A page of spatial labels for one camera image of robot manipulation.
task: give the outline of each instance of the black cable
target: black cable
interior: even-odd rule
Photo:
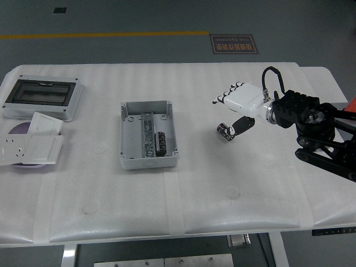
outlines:
[[[263,251],[263,255],[265,256],[265,260],[266,260],[267,266],[270,267],[270,266],[269,266],[269,262],[268,262],[268,258],[267,258],[267,253],[266,253],[265,248],[263,247],[260,234],[257,234],[257,236],[258,236],[258,239],[259,239],[259,241],[260,241],[260,245],[261,245],[261,248],[262,248],[262,251]]]
[[[270,71],[270,70],[277,74],[277,76],[278,76],[278,81],[279,81],[279,86],[280,86],[280,90],[281,90],[281,92],[285,95],[284,84],[283,84],[283,79],[282,79],[282,74],[280,73],[279,70],[277,70],[275,67],[272,67],[272,66],[266,68],[266,69],[263,71],[263,73],[262,73],[262,88],[263,88],[263,90],[267,90],[267,88],[266,88],[266,83],[265,83],[265,76],[266,76],[266,72],[268,72],[268,71]]]

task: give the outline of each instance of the electrical junction box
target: electrical junction box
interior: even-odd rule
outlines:
[[[177,165],[170,101],[121,103],[120,162],[125,170]]]
[[[3,110],[6,118],[32,118],[39,112],[71,121],[83,86],[77,78],[20,75]]]

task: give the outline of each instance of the electrical outlet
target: electrical outlet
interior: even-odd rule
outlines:
[[[26,152],[29,135],[7,135],[0,138],[0,165],[21,163]]]

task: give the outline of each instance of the white switch plate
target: white switch plate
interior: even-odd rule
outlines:
[[[58,135],[62,130],[63,123],[57,118],[35,112],[27,133],[30,135]]]
[[[29,140],[23,164],[55,164],[57,162],[64,137],[34,135]]]

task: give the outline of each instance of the yellow floor line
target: yellow floor line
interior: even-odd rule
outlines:
[[[12,34],[12,35],[0,35],[0,39],[176,36],[176,35],[209,35],[209,32],[192,31],[192,32],[103,32],[103,33]]]

